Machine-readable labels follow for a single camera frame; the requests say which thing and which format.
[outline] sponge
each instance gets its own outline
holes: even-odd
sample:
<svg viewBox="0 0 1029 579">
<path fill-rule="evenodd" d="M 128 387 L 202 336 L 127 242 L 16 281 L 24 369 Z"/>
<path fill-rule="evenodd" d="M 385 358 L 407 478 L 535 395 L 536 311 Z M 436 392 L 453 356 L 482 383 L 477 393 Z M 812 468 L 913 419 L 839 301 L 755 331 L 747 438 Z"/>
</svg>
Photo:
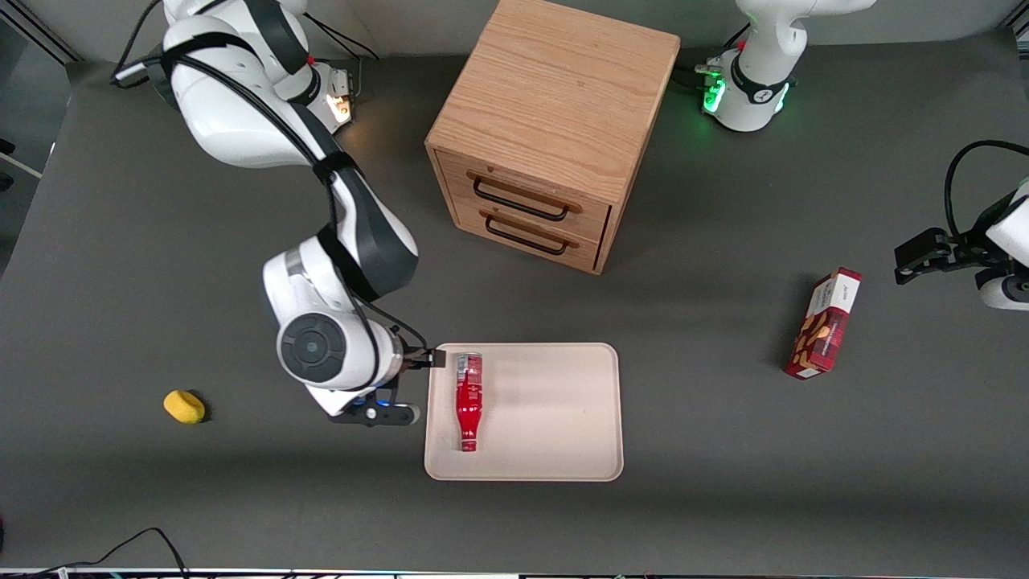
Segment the sponge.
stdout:
<svg viewBox="0 0 1029 579">
<path fill-rule="evenodd" d="M 196 425 L 204 420 L 207 409 L 199 398 L 186 391 L 172 391 L 165 397 L 165 410 L 183 425 Z"/>
</svg>

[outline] drawer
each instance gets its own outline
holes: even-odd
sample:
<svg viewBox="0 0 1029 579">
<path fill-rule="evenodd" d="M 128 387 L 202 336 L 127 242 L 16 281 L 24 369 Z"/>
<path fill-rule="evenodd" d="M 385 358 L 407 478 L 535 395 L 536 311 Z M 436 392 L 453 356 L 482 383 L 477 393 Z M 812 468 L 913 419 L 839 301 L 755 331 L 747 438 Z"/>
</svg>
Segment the drawer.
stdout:
<svg viewBox="0 0 1029 579">
<path fill-rule="evenodd" d="M 492 213 L 481 207 L 454 203 L 457 225 L 489 240 L 522 249 L 552 261 L 590 273 L 597 259 L 598 244 L 576 236 L 562 233 L 524 220 Z"/>
<path fill-rule="evenodd" d="M 455 204 L 600 242 L 608 205 L 544 186 L 480 160 L 435 151 Z"/>
</svg>

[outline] red bottle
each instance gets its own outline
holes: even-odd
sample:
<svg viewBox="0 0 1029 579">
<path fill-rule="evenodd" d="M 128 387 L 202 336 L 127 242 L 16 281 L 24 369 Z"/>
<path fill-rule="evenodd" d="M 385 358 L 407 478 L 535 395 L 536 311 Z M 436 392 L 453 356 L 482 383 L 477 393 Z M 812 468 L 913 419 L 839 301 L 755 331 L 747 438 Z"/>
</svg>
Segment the red bottle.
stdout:
<svg viewBox="0 0 1029 579">
<path fill-rule="evenodd" d="M 461 451 L 475 451 L 478 422 L 483 419 L 483 356 L 457 357 L 457 423 L 461 427 Z"/>
</svg>

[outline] drawer handle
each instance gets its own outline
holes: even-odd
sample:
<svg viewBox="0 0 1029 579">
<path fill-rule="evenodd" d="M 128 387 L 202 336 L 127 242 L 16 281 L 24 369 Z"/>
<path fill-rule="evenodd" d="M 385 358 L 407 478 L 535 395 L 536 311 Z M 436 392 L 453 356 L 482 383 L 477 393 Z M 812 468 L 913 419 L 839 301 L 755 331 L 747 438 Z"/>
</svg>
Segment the drawer handle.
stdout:
<svg viewBox="0 0 1029 579">
<path fill-rule="evenodd" d="M 540 245 L 539 243 L 536 243 L 534 241 L 529 241 L 528 239 L 522 239 L 521 237 L 519 237 L 517 234 L 512 234 L 512 233 L 509 233 L 509 232 L 507 232 L 505 230 L 500 230 L 500 229 L 498 229 L 496 227 L 490 226 L 490 223 L 492 223 L 492 222 L 493 222 L 493 215 L 487 215 L 486 216 L 486 230 L 492 232 L 493 234 L 496 234 L 497 237 L 502 237 L 502 238 L 507 239 L 509 241 L 513 241 L 514 243 L 521 243 L 522 245 L 525 245 L 527 247 L 532 247 L 533 249 L 535 249 L 537 251 L 542 251 L 544 253 L 549 253 L 552 255 L 560 255 L 560 254 L 562 254 L 562 253 L 565 252 L 565 249 L 568 248 L 568 242 L 567 241 L 563 241 L 561 243 L 561 248 L 560 249 L 554 249 L 553 247 L 547 247 L 545 245 Z"/>
<path fill-rule="evenodd" d="M 475 191 L 476 196 L 480 196 L 487 201 L 499 203 L 505 207 L 510 207 L 511 209 L 517 209 L 519 211 L 529 213 L 530 215 L 533 215 L 535 217 L 540 217 L 548 221 L 560 221 L 568 216 L 568 210 L 570 209 L 568 205 L 565 205 L 565 208 L 562 209 L 560 213 L 547 213 L 546 211 L 540 211 L 539 209 L 536 209 L 534 207 L 529 207 L 528 205 L 522 205 L 521 203 L 518 203 L 516 201 L 510 201 L 502 196 L 497 196 L 496 194 L 486 192 L 485 190 L 478 188 L 478 185 L 482 183 L 483 183 L 483 178 L 475 177 L 475 182 L 471 184 L 471 188 L 472 190 Z"/>
</svg>

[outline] tray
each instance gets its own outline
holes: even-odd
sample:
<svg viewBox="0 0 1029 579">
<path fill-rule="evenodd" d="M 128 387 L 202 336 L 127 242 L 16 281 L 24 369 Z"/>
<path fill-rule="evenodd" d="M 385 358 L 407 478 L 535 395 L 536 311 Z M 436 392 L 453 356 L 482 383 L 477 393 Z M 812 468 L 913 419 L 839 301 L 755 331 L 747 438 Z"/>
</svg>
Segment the tray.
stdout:
<svg viewBox="0 0 1029 579">
<path fill-rule="evenodd" d="M 618 357 L 600 343 L 443 345 L 429 374 L 425 471 L 436 480 L 606 482 L 622 474 Z M 456 359 L 483 355 L 477 450 L 461 453 Z"/>
</svg>

